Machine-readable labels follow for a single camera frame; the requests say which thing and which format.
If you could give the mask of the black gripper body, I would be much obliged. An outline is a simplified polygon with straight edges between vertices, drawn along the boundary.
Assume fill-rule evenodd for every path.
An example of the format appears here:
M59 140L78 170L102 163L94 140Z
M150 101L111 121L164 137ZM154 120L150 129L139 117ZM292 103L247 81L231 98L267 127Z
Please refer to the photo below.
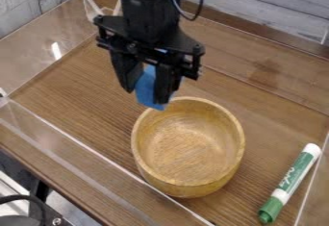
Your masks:
M132 54L143 65L171 64L181 76L199 76L205 46L181 29L181 0L120 0L120 15L96 15L98 46Z

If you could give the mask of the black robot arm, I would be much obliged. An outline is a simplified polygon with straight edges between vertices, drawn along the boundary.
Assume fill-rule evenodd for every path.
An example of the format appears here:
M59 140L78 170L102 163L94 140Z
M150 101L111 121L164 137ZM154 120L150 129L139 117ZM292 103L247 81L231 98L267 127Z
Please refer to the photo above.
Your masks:
M181 0L120 0L120 5L120 15L94 18L98 46L110 51L123 89L159 108L181 80L199 77L205 46L181 29Z

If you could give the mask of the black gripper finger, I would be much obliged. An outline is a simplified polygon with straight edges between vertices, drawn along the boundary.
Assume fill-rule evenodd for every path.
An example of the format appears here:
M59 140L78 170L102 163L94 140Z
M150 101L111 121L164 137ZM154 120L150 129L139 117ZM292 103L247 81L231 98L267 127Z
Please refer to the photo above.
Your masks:
M181 70L171 64L162 63L155 67L154 103L167 104L179 86Z
M119 84L131 93L143 75L143 63L132 54L115 51L111 52L111 60Z

